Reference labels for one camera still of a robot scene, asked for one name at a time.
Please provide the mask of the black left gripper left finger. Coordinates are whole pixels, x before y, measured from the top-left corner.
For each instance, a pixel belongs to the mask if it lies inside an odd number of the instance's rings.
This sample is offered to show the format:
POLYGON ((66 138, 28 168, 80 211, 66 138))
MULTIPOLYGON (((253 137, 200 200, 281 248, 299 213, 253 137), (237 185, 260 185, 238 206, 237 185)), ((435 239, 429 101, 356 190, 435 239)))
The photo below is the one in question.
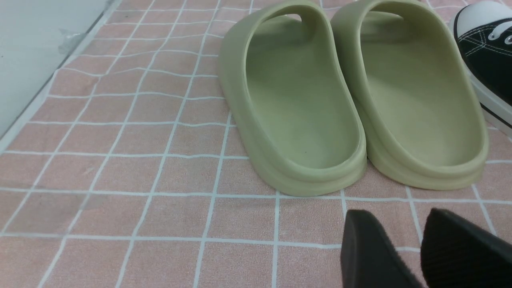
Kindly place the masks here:
POLYGON ((348 210, 340 252, 344 288, 422 288, 378 219, 348 210))

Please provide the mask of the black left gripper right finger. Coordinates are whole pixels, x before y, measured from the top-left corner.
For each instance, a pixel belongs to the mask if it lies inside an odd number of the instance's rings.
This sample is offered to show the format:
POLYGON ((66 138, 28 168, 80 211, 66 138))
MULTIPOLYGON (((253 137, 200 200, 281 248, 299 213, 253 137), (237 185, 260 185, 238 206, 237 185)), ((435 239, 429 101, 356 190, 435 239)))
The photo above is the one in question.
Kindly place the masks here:
POLYGON ((428 214, 420 249, 430 288, 510 288, 512 246, 444 208, 428 214))

